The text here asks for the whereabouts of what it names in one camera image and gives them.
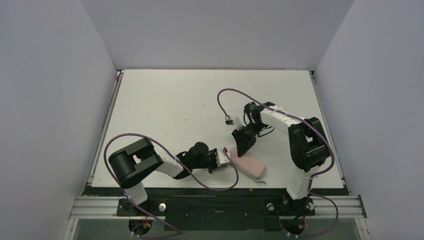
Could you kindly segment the pink umbrella case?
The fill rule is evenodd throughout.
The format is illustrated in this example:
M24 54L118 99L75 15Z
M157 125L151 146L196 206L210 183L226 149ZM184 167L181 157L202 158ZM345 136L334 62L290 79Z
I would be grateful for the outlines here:
M265 185L267 182L263 178L267 171L266 165L248 152L240 157L237 153L236 147L229 150L230 158L236 168L257 184Z

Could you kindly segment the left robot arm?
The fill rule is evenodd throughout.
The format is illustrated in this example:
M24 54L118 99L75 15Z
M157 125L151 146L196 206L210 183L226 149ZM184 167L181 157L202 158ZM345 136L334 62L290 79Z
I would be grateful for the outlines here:
M176 157L160 156L147 138L115 151L107 161L119 186L139 206L148 200L142 181L153 172L181 180L196 169L206 169L211 174L213 170L231 164L225 149L209 149L203 142L195 143Z

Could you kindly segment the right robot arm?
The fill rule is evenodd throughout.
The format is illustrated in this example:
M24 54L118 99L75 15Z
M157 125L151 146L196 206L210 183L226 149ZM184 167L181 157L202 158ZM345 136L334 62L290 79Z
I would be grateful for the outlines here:
M295 165L286 191L293 200L305 198L320 166L334 156L320 120L284 113L272 102L250 102L244 106L243 112L249 122L237 126L231 133L238 157L247 153L265 128L284 133L288 136L290 156Z

